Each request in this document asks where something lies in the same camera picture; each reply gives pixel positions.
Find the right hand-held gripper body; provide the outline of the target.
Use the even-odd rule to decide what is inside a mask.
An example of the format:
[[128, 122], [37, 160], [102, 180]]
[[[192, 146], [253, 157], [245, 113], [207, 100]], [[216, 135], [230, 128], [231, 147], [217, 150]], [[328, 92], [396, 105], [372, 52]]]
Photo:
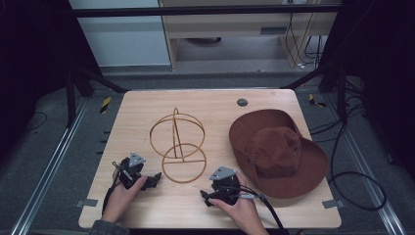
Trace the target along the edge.
[[210, 177], [211, 188], [217, 196], [211, 199], [220, 200], [230, 206], [237, 203], [241, 186], [235, 169], [220, 166]]

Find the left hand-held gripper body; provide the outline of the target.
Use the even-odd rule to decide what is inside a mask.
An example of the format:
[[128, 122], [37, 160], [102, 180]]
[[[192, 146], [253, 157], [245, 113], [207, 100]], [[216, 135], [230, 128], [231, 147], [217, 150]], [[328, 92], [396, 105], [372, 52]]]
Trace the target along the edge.
[[113, 162], [118, 171], [118, 179], [126, 189], [130, 189], [141, 177], [141, 170], [146, 160], [132, 152], [129, 157], [123, 159], [119, 164]]

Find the copper wire hat stand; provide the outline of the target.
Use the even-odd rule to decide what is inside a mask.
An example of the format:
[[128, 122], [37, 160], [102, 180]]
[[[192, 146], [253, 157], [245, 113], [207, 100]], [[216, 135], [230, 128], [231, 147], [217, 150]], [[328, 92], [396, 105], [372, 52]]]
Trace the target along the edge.
[[206, 131], [199, 119], [175, 108], [154, 123], [149, 137], [151, 147], [161, 157], [161, 170], [170, 181], [190, 183], [204, 174], [208, 165], [203, 150]]

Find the brown brimmed hat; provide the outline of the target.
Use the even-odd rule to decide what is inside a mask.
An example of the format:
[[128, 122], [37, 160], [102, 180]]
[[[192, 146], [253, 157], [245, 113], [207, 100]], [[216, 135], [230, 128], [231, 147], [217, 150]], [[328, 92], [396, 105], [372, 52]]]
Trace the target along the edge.
[[229, 141], [242, 172], [265, 195], [292, 199], [315, 189], [329, 160], [314, 142], [302, 137], [281, 110], [259, 110], [238, 117]]

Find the person's right hand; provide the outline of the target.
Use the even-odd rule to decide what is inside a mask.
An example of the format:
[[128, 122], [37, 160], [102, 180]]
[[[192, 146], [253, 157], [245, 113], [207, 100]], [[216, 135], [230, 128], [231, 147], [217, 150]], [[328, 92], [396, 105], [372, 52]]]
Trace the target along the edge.
[[241, 192], [242, 197], [233, 206], [218, 199], [208, 201], [229, 215], [234, 223], [247, 235], [269, 235], [259, 218], [253, 199], [247, 199], [246, 192]]

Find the person's left hand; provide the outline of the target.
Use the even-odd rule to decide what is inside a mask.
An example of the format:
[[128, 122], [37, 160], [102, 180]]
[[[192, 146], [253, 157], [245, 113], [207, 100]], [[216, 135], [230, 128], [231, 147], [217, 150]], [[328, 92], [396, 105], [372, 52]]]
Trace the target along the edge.
[[147, 178], [147, 175], [141, 176], [132, 187], [126, 189], [124, 185], [119, 182], [117, 173], [115, 172], [115, 186], [112, 194], [107, 200], [107, 205], [101, 219], [110, 223], [119, 222], [123, 214], [129, 209], [130, 204], [140, 193]]

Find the yellow black tape strip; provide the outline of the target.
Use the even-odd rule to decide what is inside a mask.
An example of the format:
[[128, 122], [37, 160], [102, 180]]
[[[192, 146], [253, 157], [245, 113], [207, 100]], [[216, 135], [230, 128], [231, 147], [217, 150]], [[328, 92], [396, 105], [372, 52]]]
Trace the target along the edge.
[[320, 107], [320, 108], [325, 108], [325, 107], [327, 107], [327, 106], [326, 106], [326, 103], [324, 103], [324, 102], [317, 102], [317, 101], [315, 100], [315, 98], [314, 98], [313, 94], [308, 94], [308, 102], [309, 102], [309, 104], [314, 105], [314, 106], [316, 106], [316, 107]]
[[106, 97], [102, 103], [102, 106], [100, 108], [99, 113], [100, 114], [104, 114], [109, 106], [109, 103], [111, 102], [112, 97]]

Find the black metal stand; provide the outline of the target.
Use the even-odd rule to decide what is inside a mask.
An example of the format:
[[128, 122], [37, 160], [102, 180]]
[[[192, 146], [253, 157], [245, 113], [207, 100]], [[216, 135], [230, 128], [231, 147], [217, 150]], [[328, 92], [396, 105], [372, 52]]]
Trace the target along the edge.
[[323, 75], [323, 79], [318, 85], [320, 92], [329, 92], [334, 86], [337, 86], [337, 114], [341, 122], [346, 123], [346, 69], [341, 64], [327, 63], [309, 72], [300, 79], [288, 85], [281, 86], [281, 89], [295, 90], [318, 75]]
[[67, 105], [68, 105], [68, 124], [67, 127], [72, 126], [76, 118], [75, 109], [75, 89], [78, 89], [82, 97], [91, 97], [94, 94], [94, 88], [89, 80], [99, 82], [100, 84], [110, 88], [117, 93], [126, 93], [127, 89], [112, 83], [105, 79], [101, 74], [83, 67], [71, 67], [67, 69], [66, 74], [66, 91], [67, 91]]

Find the white cabinet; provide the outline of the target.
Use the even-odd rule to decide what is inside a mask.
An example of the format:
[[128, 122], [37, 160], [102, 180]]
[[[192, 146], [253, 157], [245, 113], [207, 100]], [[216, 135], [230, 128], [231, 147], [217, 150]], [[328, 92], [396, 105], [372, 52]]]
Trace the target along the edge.
[[[158, 7], [158, 0], [69, 0], [74, 10]], [[79, 18], [101, 68], [169, 66], [161, 17]]]

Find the dark curtain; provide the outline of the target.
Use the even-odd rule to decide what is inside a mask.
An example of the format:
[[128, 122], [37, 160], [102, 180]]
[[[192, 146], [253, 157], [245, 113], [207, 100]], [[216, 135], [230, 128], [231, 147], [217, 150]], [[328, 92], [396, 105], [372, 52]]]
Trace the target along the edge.
[[415, 180], [415, 0], [342, 0], [322, 66], [364, 81], [364, 101]]
[[69, 0], [0, 0], [0, 164], [70, 66], [100, 68]]

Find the grey table bracket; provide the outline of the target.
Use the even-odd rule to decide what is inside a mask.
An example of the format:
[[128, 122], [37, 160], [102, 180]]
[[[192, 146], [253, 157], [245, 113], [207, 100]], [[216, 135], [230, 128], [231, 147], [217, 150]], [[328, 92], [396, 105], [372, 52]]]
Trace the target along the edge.
[[98, 204], [98, 201], [96, 199], [83, 199], [83, 200], [77, 200], [75, 203], [75, 206], [78, 208], [96, 207], [97, 204]]
[[345, 203], [343, 200], [329, 200], [329, 201], [324, 201], [322, 205], [325, 209], [330, 209], [330, 208], [340, 209], [345, 206]]

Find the aluminium floor rail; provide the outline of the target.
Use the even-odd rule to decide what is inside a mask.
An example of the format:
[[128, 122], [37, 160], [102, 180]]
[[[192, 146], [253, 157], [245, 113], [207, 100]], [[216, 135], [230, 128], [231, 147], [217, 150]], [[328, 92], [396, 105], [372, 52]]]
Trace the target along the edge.
[[343, 126], [342, 134], [345, 139], [346, 146], [350, 150], [351, 158], [355, 164], [357, 172], [361, 173], [363, 176], [363, 182], [372, 202], [375, 206], [379, 207], [377, 212], [385, 224], [386, 229], [390, 235], [407, 235], [391, 203], [388, 201], [386, 194], [382, 192], [380, 186], [375, 185], [377, 182], [375, 175], [364, 160], [354, 137], [351, 132], [346, 129], [345, 125]]
[[69, 148], [69, 145], [84, 117], [85, 110], [89, 103], [89, 98], [81, 98], [80, 103], [75, 111], [75, 117], [71, 125], [69, 125], [60, 139], [49, 163], [43, 171], [36, 187], [31, 194], [23, 212], [19, 216], [15, 225], [13, 226], [10, 235], [26, 235], [34, 218], [36, 217], [41, 204], [50, 188], [52, 181], [62, 160]]

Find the black frame crossbar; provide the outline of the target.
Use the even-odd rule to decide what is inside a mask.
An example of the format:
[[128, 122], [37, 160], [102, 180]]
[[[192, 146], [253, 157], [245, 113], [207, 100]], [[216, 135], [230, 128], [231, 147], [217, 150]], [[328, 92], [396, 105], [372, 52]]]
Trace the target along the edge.
[[316, 5], [244, 5], [244, 6], [191, 6], [122, 9], [80, 9], [71, 12], [78, 18], [199, 16], [283, 13], [332, 13], [341, 4]]

